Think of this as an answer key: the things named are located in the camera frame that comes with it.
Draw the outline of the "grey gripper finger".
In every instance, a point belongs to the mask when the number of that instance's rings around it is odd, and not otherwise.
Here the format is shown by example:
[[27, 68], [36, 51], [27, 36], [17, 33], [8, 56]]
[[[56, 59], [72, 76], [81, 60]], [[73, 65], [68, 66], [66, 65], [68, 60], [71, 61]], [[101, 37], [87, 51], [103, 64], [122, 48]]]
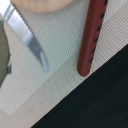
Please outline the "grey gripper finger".
[[4, 22], [0, 21], [0, 87], [5, 77], [11, 73], [10, 50], [4, 30]]

